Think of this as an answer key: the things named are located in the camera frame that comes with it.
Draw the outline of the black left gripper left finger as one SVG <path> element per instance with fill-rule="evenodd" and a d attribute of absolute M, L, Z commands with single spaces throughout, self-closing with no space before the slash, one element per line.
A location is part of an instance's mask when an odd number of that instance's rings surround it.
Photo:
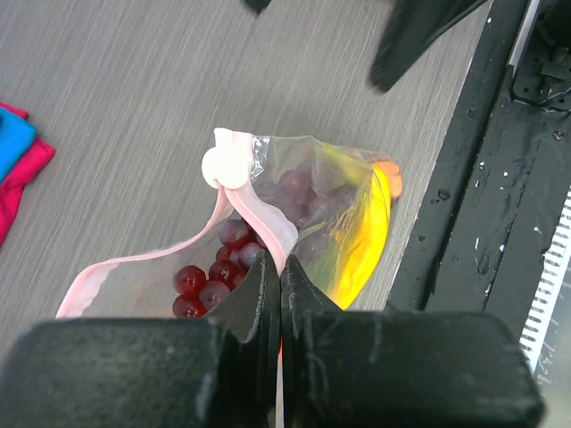
<path fill-rule="evenodd" d="M 279 275 L 262 251 L 202 318 L 45 322 L 1 369 L 4 427 L 272 427 Z"/>

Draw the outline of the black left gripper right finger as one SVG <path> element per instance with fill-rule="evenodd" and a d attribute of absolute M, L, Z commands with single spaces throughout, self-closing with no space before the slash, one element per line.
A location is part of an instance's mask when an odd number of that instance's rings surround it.
<path fill-rule="evenodd" d="M 288 427 L 536 427 L 541 393 L 482 313 L 344 311 L 296 257 L 280 277 Z"/>

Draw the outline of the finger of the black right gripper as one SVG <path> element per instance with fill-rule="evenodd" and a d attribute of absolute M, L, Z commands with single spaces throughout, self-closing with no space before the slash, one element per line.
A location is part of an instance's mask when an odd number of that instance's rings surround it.
<path fill-rule="evenodd" d="M 399 0 L 380 38 L 368 72 L 369 84 L 388 92 L 442 34 L 484 2 L 482 0 Z"/>
<path fill-rule="evenodd" d="M 256 15 L 263 13 L 271 3 L 271 0 L 244 0 L 244 5 Z"/>

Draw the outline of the yellow banana bunch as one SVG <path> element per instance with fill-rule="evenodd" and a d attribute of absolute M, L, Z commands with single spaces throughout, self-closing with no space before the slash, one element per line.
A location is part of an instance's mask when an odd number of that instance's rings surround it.
<path fill-rule="evenodd" d="M 325 143 L 316 152 L 314 182 L 319 191 L 328 181 L 357 186 L 351 207 L 332 221 L 330 248 L 309 264 L 316 285 L 341 309 L 351 306 L 376 269 L 392 205 L 398 200 L 391 198 L 387 177 L 375 165 L 380 160 L 392 161 L 378 153 Z"/>

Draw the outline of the orange carrot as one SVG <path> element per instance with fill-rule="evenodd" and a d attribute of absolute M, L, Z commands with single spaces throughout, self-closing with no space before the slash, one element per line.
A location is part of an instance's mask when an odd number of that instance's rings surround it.
<path fill-rule="evenodd" d="M 398 199 L 401 196 L 403 183 L 401 178 L 400 167 L 389 160 L 381 160 L 375 163 L 375 165 L 385 174 L 387 177 L 391 198 L 393 200 Z"/>

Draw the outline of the clear pink-dotted zip bag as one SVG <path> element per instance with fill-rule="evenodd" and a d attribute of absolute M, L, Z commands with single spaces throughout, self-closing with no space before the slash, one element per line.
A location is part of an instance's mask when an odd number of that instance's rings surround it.
<path fill-rule="evenodd" d="M 295 256 L 316 285 L 309 272 L 316 257 L 310 261 L 297 257 L 296 227 L 281 210 L 263 202 L 252 184 L 264 173 L 278 178 L 300 166 L 312 167 L 314 181 L 316 152 L 324 142 L 312 136 L 256 136 L 227 128 L 217 128 L 214 137 L 215 144 L 202 160 L 203 178 L 217 194 L 205 227 L 169 248 L 86 267 L 65 294 L 56 313 L 59 318 L 174 317 L 172 304 L 178 297 L 174 275 L 188 264 L 209 268 L 221 246 L 222 222 L 231 218 L 244 218 L 252 225 L 278 270 Z"/>

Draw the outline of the dark red grape bunch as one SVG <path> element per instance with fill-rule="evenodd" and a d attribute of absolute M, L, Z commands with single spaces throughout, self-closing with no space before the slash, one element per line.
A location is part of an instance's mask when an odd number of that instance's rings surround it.
<path fill-rule="evenodd" d="M 317 189 L 310 166 L 287 169 L 280 177 L 264 173 L 253 184 L 263 202 L 281 210 L 300 234 L 294 253 L 310 261 L 328 250 L 332 221 L 351 207 L 357 191 L 347 182 L 327 182 Z M 182 267 L 173 278 L 178 297 L 172 304 L 177 318 L 202 317 L 221 303 L 246 277 L 257 254 L 268 248 L 244 218 L 222 222 L 219 247 L 209 268 Z"/>

